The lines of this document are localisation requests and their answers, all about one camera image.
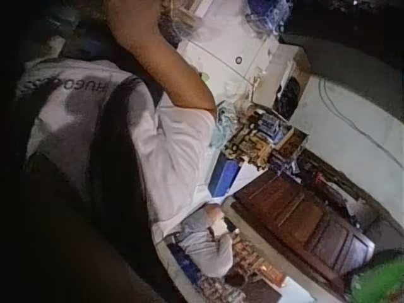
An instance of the green object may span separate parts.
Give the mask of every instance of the green object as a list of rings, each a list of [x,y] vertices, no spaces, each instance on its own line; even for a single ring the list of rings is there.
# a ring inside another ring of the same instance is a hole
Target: green object
[[[404,257],[369,269],[354,276],[351,282],[352,303],[387,303],[390,295],[404,288]]]
[[[209,77],[209,75],[206,74],[206,73],[201,73],[201,79],[202,79],[202,81],[204,81],[204,82],[208,82],[209,79],[210,79],[210,77]]]

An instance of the person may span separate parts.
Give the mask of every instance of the person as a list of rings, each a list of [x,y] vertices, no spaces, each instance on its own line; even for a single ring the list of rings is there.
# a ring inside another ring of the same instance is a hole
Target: person
[[[160,1],[105,9],[118,43],[166,93],[155,109],[139,78],[105,61],[46,61],[22,76],[9,165],[21,173],[27,265],[43,276],[32,290],[58,302],[158,302],[147,283],[182,302],[154,244],[192,207],[215,101],[161,36]]]
[[[242,287],[245,278],[233,266],[232,238],[228,233],[216,240],[212,226],[224,217],[218,204],[205,204],[181,222],[181,231],[175,236],[177,244],[191,258],[202,274],[224,277],[225,283]]]

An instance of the wire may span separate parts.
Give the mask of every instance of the wire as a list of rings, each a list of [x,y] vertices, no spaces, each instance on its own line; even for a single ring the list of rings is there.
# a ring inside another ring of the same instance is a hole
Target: wire
[[[381,144],[379,144],[374,138],[372,138],[369,134],[365,133],[363,130],[358,128],[358,126],[349,118],[347,118],[344,114],[341,113],[340,110],[336,107],[334,101],[331,99],[331,97],[328,95],[327,87],[326,87],[326,80],[323,79],[323,85],[324,85],[324,92],[327,96],[327,99],[330,101],[330,104],[332,107],[335,109],[335,111],[330,108],[330,106],[327,104],[325,101],[323,94],[321,92],[321,79],[319,80],[318,83],[318,91],[320,94],[320,99],[323,102],[323,104],[326,106],[326,108],[337,118],[341,119],[343,122],[345,122],[350,128],[352,128],[354,131],[360,133],[363,137],[365,137],[367,140],[369,140],[373,145],[375,145],[378,149],[380,149],[383,153],[385,153],[392,161],[394,161],[395,164],[397,164],[401,170],[404,170],[404,165],[385,147],[383,147]]]

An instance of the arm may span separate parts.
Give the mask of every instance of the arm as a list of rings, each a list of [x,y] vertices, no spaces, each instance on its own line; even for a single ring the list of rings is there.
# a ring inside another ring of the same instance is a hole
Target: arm
[[[216,117],[208,87],[158,30],[159,0],[107,0],[107,18],[117,41],[161,84],[178,107],[203,109]]]

